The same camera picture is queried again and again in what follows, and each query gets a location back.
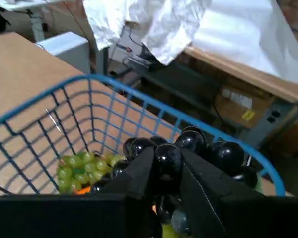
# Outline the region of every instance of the grape bunch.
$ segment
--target grape bunch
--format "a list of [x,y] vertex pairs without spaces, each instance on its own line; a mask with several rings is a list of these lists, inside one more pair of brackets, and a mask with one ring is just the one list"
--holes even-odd
[[80,152],[63,155],[57,169],[60,193],[78,193],[102,179],[110,177],[112,167],[125,156],[100,155],[98,152]]

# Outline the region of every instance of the yellow label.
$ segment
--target yellow label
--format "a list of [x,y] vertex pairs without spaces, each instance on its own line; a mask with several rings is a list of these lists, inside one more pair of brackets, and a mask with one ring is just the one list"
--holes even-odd
[[250,121],[255,115],[255,112],[252,111],[252,110],[247,110],[243,115],[242,115],[242,118],[245,120],[245,121]]

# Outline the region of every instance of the white plastic sheet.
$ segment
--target white plastic sheet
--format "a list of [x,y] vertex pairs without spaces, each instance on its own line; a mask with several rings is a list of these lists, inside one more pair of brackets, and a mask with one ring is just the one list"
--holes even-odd
[[97,47],[120,38],[125,21],[137,24],[141,42],[163,64],[191,43],[211,0],[84,0]]
[[298,43],[275,0],[84,0],[99,49],[125,21],[167,65],[192,45],[298,83]]
[[212,0],[192,45],[298,84],[298,43],[275,0]]

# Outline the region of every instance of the wire mesh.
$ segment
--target wire mesh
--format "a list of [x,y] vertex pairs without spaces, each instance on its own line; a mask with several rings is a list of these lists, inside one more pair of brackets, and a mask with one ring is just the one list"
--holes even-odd
[[[112,90],[97,82],[111,85]],[[121,90],[126,97],[117,93]],[[134,104],[132,97],[141,99],[142,106]],[[48,108],[41,114],[31,113],[38,117],[22,119],[24,126],[20,128],[12,125],[20,114],[46,99],[49,103],[43,106]],[[149,105],[160,110],[157,117],[146,110]],[[174,124],[162,119],[166,114],[175,117]],[[57,193],[56,168],[61,155],[93,150],[122,153],[122,145],[129,137],[159,135],[173,142],[184,122],[211,135],[213,142],[238,142],[269,173],[276,193],[285,194],[274,167],[250,146],[115,80],[87,75],[68,79],[0,117],[0,195]]]

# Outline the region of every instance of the orange object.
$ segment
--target orange object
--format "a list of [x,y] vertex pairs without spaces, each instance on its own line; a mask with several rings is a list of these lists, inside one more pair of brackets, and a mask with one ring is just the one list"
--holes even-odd
[[89,193],[90,192],[90,187],[84,188],[81,191],[79,191],[77,194],[82,195],[85,193]]

